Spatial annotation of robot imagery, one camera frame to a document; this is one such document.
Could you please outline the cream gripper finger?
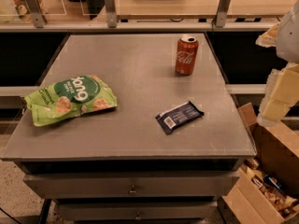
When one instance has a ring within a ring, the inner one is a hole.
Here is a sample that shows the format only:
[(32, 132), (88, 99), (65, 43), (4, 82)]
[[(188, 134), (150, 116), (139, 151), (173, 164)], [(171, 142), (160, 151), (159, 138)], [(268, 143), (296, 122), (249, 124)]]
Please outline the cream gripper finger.
[(259, 35), (256, 39), (256, 44), (261, 47), (270, 48), (277, 45), (278, 23)]
[(288, 63), (283, 69), (273, 69), (265, 86), (265, 96), (259, 108), (257, 122), (271, 127), (281, 121), (299, 102), (299, 64)]

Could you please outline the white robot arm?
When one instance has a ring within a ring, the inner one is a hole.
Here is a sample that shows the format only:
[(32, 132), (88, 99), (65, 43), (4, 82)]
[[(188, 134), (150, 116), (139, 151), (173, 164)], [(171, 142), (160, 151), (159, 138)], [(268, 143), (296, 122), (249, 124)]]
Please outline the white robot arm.
[(260, 35), (256, 44), (275, 47), (277, 56), (287, 62), (281, 70), (273, 69), (266, 81), (257, 121), (269, 127), (280, 122), (299, 102), (299, 1), (278, 24)]

